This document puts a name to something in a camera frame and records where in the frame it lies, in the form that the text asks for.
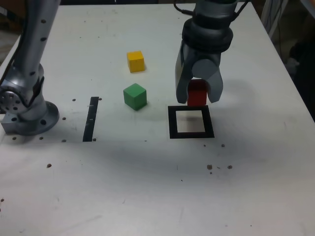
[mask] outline gray robot arm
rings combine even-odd
[[[187,102],[188,84],[193,77],[206,82],[212,103],[220,99],[223,90],[219,69],[221,53],[229,48],[233,38],[229,25],[249,0],[235,12],[237,2],[238,0],[199,0],[193,12],[184,12],[191,14],[192,18],[184,24],[175,68],[176,97],[179,103]]]
[[[44,70],[40,59],[60,0],[26,0],[26,18],[20,41],[0,80],[0,106],[6,111],[7,134],[35,135],[53,127],[58,108],[44,100]]]

